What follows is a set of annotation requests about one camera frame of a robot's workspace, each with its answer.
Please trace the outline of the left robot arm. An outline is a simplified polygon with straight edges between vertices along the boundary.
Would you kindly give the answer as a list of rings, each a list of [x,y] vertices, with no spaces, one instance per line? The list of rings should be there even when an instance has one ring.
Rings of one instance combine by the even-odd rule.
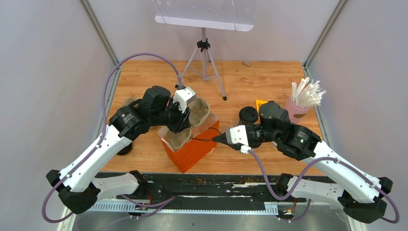
[[[196,93],[190,87],[171,94],[166,88],[152,86],[141,99],[119,108],[99,138],[73,163],[46,175],[62,203],[72,213],[81,214],[109,197],[131,194],[136,199],[143,198],[147,194],[147,181],[136,170],[109,178],[96,175],[151,127],[165,126],[173,133],[190,128],[189,104],[195,99]]]

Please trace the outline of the orange paper bag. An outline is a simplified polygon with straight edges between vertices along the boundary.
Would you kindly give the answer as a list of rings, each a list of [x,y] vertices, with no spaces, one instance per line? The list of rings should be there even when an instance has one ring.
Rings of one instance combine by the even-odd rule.
[[[163,148],[181,173],[186,173],[216,146],[211,139],[218,135],[219,116],[210,113],[198,127],[175,134],[162,126],[158,131]]]

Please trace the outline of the black cup lid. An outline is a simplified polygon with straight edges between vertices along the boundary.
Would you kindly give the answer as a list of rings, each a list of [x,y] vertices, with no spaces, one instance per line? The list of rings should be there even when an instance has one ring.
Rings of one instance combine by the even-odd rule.
[[[243,121],[246,125],[254,124],[258,121],[258,111],[252,106],[246,106],[239,111],[239,121]]]

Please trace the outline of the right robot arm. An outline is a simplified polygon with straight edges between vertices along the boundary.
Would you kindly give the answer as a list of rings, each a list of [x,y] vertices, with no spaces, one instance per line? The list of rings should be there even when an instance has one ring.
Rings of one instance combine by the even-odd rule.
[[[387,177],[377,178],[358,169],[337,154],[319,135],[307,127],[292,123],[288,111],[274,101],[260,106],[258,124],[242,124],[226,129],[212,140],[229,146],[243,154],[255,155],[255,148],[271,143],[285,156],[315,167],[330,178],[329,183],[304,179],[303,170],[298,176],[281,174],[271,185],[260,159],[264,181],[271,196],[279,201],[290,197],[324,202],[340,207],[349,217],[370,224],[385,220],[385,212],[391,205],[396,224],[400,214],[389,193],[393,182]]]

